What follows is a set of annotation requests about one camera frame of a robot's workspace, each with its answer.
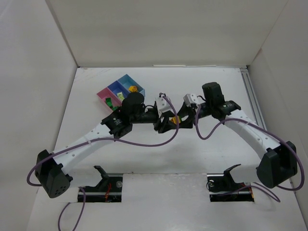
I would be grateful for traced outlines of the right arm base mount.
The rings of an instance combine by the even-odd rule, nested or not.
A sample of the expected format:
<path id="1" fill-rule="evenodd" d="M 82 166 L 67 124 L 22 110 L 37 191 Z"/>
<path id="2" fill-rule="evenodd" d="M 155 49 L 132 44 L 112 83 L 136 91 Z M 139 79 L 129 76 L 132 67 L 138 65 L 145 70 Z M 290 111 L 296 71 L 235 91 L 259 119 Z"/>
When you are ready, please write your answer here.
<path id="1" fill-rule="evenodd" d="M 210 202 L 254 202 L 251 187 L 247 187 L 243 182 L 236 183 L 231 177 L 231 170 L 239 165 L 233 165 L 223 173 L 207 174 L 206 188 Z"/>

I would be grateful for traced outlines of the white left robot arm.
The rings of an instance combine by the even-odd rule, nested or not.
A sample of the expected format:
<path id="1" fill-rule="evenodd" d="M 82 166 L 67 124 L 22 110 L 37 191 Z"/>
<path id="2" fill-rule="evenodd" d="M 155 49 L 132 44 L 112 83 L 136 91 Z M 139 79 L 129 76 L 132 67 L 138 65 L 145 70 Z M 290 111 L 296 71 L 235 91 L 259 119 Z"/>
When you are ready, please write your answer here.
<path id="1" fill-rule="evenodd" d="M 132 131 L 133 124 L 155 124 L 175 114 L 171 100 L 164 93 L 156 98 L 149 110 L 144 105 L 142 94 L 130 93 L 119 108 L 77 142 L 52 153 L 47 150 L 40 152 L 33 172 L 50 198 L 59 197 L 75 180 L 70 175 L 71 170 L 86 157 L 113 142 L 148 147 L 148 144 L 126 141 L 122 137 Z"/>

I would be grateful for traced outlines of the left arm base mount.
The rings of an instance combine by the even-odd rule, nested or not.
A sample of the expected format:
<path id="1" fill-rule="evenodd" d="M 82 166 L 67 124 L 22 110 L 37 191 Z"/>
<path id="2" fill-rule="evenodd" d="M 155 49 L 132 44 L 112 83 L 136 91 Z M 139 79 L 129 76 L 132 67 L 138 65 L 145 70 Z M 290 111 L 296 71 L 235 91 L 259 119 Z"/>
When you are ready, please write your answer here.
<path id="1" fill-rule="evenodd" d="M 106 173 L 101 166 L 94 166 L 99 173 L 99 180 L 94 181 L 93 186 L 84 186 L 86 203 L 121 203 L 123 174 Z"/>

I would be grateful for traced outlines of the light green rectangular lego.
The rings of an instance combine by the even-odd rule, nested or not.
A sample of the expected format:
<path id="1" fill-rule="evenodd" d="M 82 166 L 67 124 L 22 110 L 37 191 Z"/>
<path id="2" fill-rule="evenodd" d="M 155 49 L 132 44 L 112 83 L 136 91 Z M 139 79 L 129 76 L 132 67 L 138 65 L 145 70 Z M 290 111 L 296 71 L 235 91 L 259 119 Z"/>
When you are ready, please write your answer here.
<path id="1" fill-rule="evenodd" d="M 117 93 L 117 97 L 120 99 L 120 100 L 123 100 L 125 97 L 123 95 L 123 92 L 119 92 Z"/>

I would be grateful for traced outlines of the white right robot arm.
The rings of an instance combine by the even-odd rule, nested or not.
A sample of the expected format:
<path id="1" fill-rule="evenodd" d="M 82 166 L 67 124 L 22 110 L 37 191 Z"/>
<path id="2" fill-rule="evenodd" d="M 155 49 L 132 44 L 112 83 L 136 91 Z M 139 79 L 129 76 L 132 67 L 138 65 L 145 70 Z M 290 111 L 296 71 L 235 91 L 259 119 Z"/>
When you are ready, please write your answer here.
<path id="1" fill-rule="evenodd" d="M 199 119 L 212 116 L 219 120 L 219 124 L 239 135 L 260 158 L 259 164 L 237 164 L 227 169 L 225 176 L 231 182 L 260 182 L 274 188 L 303 171 L 291 142 L 262 129 L 236 102 L 225 100 L 218 83 L 204 84 L 202 89 L 205 97 L 203 103 L 195 94 L 186 94 L 183 98 L 184 109 L 192 113 L 194 124 L 197 126 Z"/>

